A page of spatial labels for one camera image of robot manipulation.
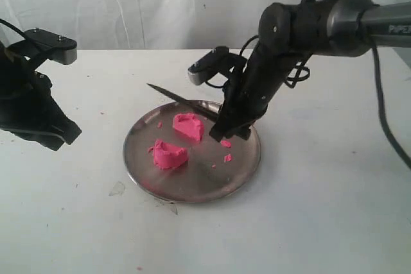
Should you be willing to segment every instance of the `pink play dough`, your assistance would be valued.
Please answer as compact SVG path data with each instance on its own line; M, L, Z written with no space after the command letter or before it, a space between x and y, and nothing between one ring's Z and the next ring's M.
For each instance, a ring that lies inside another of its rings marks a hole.
M161 169L176 168L188 160L186 148L157 139L154 144L154 164Z
M226 162L231 162L231 160L232 160L231 154L227 154L226 156L224 156L224 162L225 162L225 163L226 163Z
M173 120L174 130L196 141L201 141L204 134L204 124L192 113L177 114Z
M231 142L229 141L220 141L220 144L222 144L226 148L231 148Z

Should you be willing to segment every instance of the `round metal tray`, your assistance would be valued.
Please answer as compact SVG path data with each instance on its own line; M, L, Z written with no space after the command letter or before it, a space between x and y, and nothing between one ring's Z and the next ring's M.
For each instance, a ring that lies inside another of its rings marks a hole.
M219 104L195 101L209 110L218 111ZM201 142L181 136L173 129L175 114L192 112L180 103L169 103L144 115L129 131L124 143L124 160L131 179L150 194L168 201L205 202L233 193L255 173L261 156L257 131L251 127L250 139L230 139L230 149L208 136L213 122L199 116L205 126ZM176 169L161 170L153 163L147 149L156 139L188 149L189 159ZM231 162L224 156L232 155Z

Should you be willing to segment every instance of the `white tabletop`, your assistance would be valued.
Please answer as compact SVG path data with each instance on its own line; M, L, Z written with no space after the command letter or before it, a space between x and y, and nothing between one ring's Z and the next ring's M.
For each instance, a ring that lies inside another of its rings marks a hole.
M128 130L169 102L146 82L222 100L187 78L205 53L79 51L40 68L83 133L53 152L0 132L0 272L410 273L411 171L380 128L370 53L315 56L308 81L279 90L256 125L258 173L236 194L170 206L129 179ZM389 123L411 153L411 70L380 56Z

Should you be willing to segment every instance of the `white table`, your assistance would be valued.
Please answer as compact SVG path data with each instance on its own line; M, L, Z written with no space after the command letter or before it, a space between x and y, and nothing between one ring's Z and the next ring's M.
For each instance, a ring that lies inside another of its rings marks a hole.
M0 133L0 272L410 273L411 171L380 128L370 53L313 57L308 81L280 89L256 125L259 171L236 194L176 215L129 179L128 130L169 101L146 82L222 100L188 80L205 53L79 51L41 67L83 133L58 152ZM380 56L389 123L410 153L411 70Z

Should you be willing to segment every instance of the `metal plate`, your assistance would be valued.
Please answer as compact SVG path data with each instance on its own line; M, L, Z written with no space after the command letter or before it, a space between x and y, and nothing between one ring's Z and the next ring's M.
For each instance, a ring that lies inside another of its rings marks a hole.
M217 112L219 104L195 101ZM255 173L261 156L257 131L252 127L250 139L230 139L232 147L224 148L208 136L213 122L199 116L205 126L201 142L191 141L173 129L178 113L192 112L180 103L160 106L140 118L129 131L124 143L124 159L131 179L150 194L169 201L205 202L222 198L241 187ZM188 149L189 159L176 169L161 170L147 152L156 139ZM224 163L224 156L232 161Z

